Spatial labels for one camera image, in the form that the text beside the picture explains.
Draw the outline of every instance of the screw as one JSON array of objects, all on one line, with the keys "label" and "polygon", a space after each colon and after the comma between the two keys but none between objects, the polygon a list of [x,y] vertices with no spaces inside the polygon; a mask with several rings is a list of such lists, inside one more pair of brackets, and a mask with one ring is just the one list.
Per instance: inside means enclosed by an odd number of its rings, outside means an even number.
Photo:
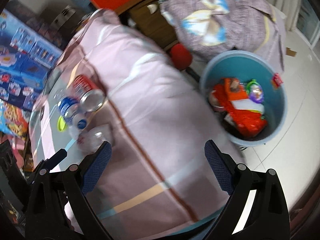
[{"label": "screw", "polygon": [[69,167],[69,170],[70,171],[76,171],[78,169],[78,165],[76,165],[76,164],[73,164],[73,165],[71,165],[70,167]]},{"label": "screw", "polygon": [[47,173],[47,170],[46,170],[46,169],[42,169],[42,170],[39,172],[40,175],[44,175],[44,174],[46,174],[46,173]]},{"label": "screw", "polygon": [[238,164],[238,169],[239,170],[244,171],[246,168],[247,167],[244,164],[242,164],[242,163]]},{"label": "screw", "polygon": [[269,174],[270,174],[270,175],[275,175],[275,174],[276,174],[276,171],[273,170],[273,169],[270,169],[270,170],[269,170]]}]

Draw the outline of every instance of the red ball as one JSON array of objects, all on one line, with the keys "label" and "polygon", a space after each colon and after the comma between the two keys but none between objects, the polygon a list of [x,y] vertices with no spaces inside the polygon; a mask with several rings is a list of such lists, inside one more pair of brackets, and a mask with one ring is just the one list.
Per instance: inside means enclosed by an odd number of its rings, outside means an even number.
[{"label": "red ball", "polygon": [[191,65],[192,55],[181,43],[174,45],[169,54],[178,70],[184,70]]}]

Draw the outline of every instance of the blue toy box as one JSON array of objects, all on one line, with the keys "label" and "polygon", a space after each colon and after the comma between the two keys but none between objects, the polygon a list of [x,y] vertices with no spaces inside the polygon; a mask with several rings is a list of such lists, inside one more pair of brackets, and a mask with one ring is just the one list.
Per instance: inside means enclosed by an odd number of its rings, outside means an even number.
[{"label": "blue toy box", "polygon": [[0,45],[28,54],[31,59],[47,68],[53,68],[62,54],[60,49],[6,9],[0,15]]},{"label": "blue toy box", "polygon": [[31,111],[50,71],[26,54],[0,46],[0,99]]}]

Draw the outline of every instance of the orange snack wrapper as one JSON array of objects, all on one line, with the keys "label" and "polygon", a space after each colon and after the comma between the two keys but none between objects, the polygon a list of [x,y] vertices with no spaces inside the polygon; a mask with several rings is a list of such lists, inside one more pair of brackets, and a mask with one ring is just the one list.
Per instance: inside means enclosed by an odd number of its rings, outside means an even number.
[{"label": "orange snack wrapper", "polygon": [[261,118],[262,115],[260,113],[235,109],[228,100],[222,84],[215,85],[213,89],[215,90],[214,96],[219,101],[219,104],[231,115],[237,129],[244,137],[252,138],[257,136],[268,124],[267,120]]},{"label": "orange snack wrapper", "polygon": [[224,78],[224,90],[229,101],[248,98],[247,92],[237,78]]}]

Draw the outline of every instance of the yellow bottle cap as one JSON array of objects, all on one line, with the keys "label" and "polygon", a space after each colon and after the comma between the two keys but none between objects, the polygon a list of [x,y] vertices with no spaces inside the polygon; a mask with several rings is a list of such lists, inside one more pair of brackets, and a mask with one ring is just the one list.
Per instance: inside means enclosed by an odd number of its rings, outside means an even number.
[{"label": "yellow bottle cap", "polygon": [[64,121],[63,117],[60,116],[59,119],[58,119],[58,122],[57,122],[57,130],[59,132],[64,132],[66,129],[67,129],[67,124],[66,122]]}]

